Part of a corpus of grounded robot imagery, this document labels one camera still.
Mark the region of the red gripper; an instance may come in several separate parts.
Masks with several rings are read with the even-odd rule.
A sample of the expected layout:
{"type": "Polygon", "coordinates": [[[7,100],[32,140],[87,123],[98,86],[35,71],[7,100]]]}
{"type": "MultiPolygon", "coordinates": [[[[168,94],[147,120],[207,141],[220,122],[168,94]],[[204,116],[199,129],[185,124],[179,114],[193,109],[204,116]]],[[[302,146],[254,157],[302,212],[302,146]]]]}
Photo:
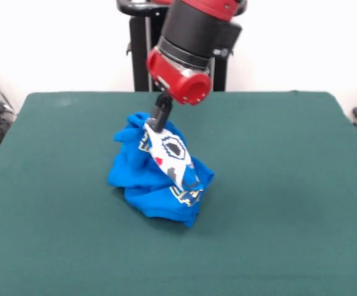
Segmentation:
{"type": "Polygon", "coordinates": [[[162,131],[173,108],[173,99],[180,104],[197,105],[211,91],[211,79],[204,71],[193,70],[170,60],[155,46],[147,57],[147,69],[162,87],[147,124],[153,131],[162,131]]]}

